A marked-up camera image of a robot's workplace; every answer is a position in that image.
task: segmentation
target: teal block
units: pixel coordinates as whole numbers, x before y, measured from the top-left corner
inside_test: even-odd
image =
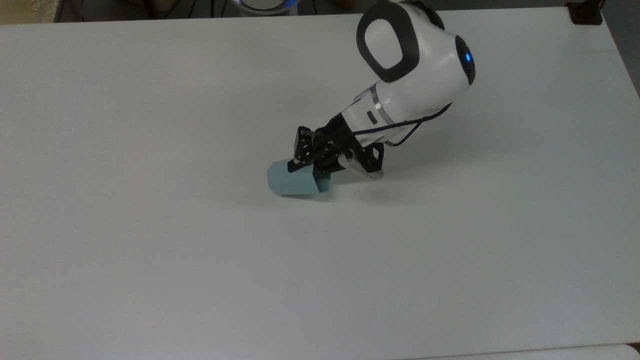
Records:
[[[295,172],[287,170],[291,161],[276,161],[267,169],[269,189],[277,195],[310,195],[327,192],[331,188],[331,174],[314,172],[313,166],[307,166]]]

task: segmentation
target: cable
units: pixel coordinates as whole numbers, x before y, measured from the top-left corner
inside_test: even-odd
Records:
[[[431,119],[435,119],[435,118],[439,117],[445,111],[447,111],[447,109],[449,109],[450,106],[451,106],[451,103],[449,103],[444,108],[440,109],[440,111],[438,111],[437,113],[435,113],[433,115],[430,115],[430,116],[425,116],[425,117],[423,117],[421,119],[398,122],[397,124],[391,124],[391,125],[386,125],[386,126],[381,126],[381,127],[374,127],[373,129],[354,131],[353,132],[353,136],[377,133],[378,131],[389,130],[389,129],[393,129],[395,127],[401,127],[401,126],[407,126],[407,125],[413,125],[413,124],[421,124],[421,123],[423,123],[425,121],[429,121]]]
[[[193,9],[196,7],[196,1],[198,0],[193,0],[193,4],[191,4],[191,10],[189,10],[189,16],[187,16],[187,19],[190,19],[191,15],[193,14]]]
[[[225,0],[225,3],[222,4],[222,12],[220,13],[220,17],[224,17],[225,16],[225,8],[227,7],[227,0]]]
[[[392,143],[392,142],[390,142],[390,141],[387,141],[387,142],[385,142],[385,144],[387,144],[387,145],[389,145],[389,146],[392,146],[392,147],[393,147],[393,146],[400,146],[400,145],[402,145],[402,144],[406,141],[406,139],[408,139],[408,138],[409,138],[409,136],[411,136],[411,135],[413,134],[413,132],[414,132],[414,131],[415,131],[415,130],[420,126],[420,125],[422,125],[422,123],[421,123],[421,122],[417,123],[417,124],[413,127],[413,129],[411,129],[411,131],[409,131],[409,133],[408,133],[408,134],[407,134],[407,135],[406,135],[402,140],[400,140],[399,142],[397,142],[397,143]]]

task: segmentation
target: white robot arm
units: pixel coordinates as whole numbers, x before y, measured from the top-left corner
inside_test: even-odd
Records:
[[[442,114],[476,76],[464,40],[444,31],[422,1],[373,6],[360,19],[356,41],[381,80],[324,127],[298,128],[290,173],[313,165],[322,174],[348,168],[381,178],[383,144],[404,142],[421,123]],[[390,141],[399,135],[400,142]]]

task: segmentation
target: black bracket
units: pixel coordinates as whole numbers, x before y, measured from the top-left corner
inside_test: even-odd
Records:
[[[585,0],[583,3],[566,3],[571,21],[576,25],[600,25],[602,14],[600,9],[604,0]]]

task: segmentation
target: table surface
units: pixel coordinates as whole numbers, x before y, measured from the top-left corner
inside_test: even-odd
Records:
[[[640,101],[564,8],[442,12],[476,82],[384,179],[266,169],[376,81],[359,15],[0,27],[3,359],[640,340]]]

